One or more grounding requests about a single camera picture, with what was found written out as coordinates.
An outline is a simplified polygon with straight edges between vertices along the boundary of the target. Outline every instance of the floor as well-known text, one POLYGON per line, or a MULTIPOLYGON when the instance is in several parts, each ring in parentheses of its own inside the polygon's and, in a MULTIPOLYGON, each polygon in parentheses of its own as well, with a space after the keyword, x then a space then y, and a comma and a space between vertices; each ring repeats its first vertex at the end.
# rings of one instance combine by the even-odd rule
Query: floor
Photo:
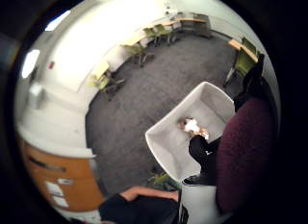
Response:
MULTIPOLYGON (((181 34, 170 47, 150 46, 154 54, 143 68, 128 61, 116 77, 125 85, 108 102, 97 94, 90 104, 86 129, 88 147, 96 157, 99 184, 108 194, 140 185, 155 167, 144 133, 203 81, 222 88, 236 52, 221 36, 210 39, 181 34)), ((233 97, 241 82, 234 79, 226 93, 233 97)))

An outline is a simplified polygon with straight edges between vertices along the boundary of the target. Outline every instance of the cabinet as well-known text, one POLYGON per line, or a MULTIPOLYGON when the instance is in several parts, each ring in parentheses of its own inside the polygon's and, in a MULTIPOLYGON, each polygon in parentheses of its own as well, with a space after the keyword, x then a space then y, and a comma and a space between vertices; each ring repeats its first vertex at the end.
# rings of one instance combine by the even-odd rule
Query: cabinet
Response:
POLYGON ((44 153, 19 141, 26 168, 38 190, 50 205, 68 212, 89 212, 97 210, 103 202, 90 168, 89 159, 71 159, 44 153), (58 187, 61 194, 53 193, 49 185, 58 187), (57 203, 57 199, 67 203, 57 203))

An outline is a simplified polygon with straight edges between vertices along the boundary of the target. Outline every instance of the white chair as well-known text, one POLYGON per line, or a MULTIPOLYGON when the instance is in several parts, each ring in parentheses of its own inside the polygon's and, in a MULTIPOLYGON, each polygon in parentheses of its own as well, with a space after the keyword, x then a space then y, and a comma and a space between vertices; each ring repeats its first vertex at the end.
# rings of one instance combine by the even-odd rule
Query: white chair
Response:
POLYGON ((145 133, 146 142, 157 162, 175 181, 198 174, 200 165, 189 154, 189 136, 177 127, 181 117, 191 116, 205 127, 212 140, 221 136, 234 115, 232 99, 218 87, 203 82, 165 117, 145 133))

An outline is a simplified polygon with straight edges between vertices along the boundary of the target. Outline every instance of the ceiling light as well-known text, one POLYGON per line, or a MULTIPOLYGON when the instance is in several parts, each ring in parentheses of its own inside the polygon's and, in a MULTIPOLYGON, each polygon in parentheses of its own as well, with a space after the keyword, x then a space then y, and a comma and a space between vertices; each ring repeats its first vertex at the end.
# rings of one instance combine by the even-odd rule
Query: ceiling light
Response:
POLYGON ((66 11, 59 15, 57 18, 53 19, 47 27, 45 28, 45 31, 53 31, 57 28, 57 26, 69 15, 70 11, 66 11))
POLYGON ((32 73, 33 69, 35 68, 38 57, 39 57, 38 49, 34 49, 27 54, 27 57, 25 59, 21 71, 22 78, 27 78, 32 73))

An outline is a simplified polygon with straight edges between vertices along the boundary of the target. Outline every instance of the paper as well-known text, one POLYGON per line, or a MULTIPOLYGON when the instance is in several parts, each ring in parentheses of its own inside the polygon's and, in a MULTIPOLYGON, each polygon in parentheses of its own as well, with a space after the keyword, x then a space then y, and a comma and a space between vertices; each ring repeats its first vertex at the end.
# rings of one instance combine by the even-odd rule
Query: paper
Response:
POLYGON ((52 196, 52 198, 54 199, 54 201, 56 202, 58 206, 66 207, 66 208, 68 207, 68 204, 64 198, 57 197, 57 196, 52 196))
POLYGON ((50 182, 45 182, 47 190, 49 193, 57 195, 57 196, 64 196, 61 188, 57 184, 53 184, 50 182))

